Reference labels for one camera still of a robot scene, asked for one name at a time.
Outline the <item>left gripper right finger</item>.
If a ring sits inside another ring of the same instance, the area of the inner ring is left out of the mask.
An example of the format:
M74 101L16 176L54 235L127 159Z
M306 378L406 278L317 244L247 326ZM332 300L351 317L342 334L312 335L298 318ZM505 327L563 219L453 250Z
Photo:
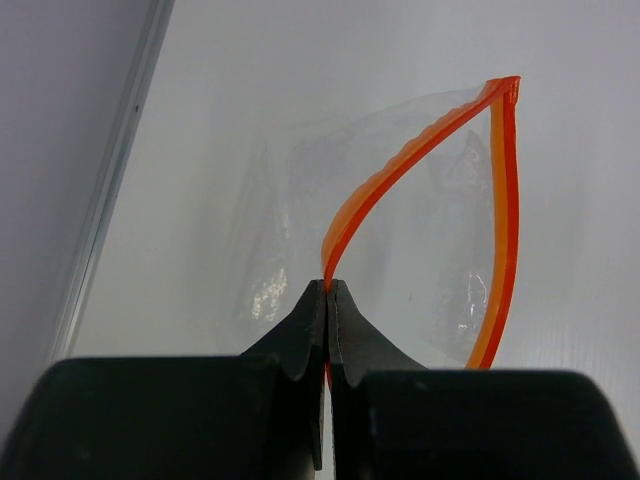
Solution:
M338 479L635 479L615 414L587 376L428 369L327 295Z

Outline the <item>clear zip bag orange seal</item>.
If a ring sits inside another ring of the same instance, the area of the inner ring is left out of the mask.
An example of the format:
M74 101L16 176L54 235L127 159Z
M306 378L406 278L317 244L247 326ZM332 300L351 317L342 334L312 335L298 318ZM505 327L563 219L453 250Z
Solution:
M520 83L292 127L259 149L227 237L221 348L250 346L319 279L418 363L490 368L518 262Z

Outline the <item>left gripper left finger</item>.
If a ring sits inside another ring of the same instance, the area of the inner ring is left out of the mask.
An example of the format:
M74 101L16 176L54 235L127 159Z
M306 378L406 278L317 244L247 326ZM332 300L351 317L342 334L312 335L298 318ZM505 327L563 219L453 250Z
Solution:
M5 479L311 479L322 467L325 286L230 356L52 365L1 454Z

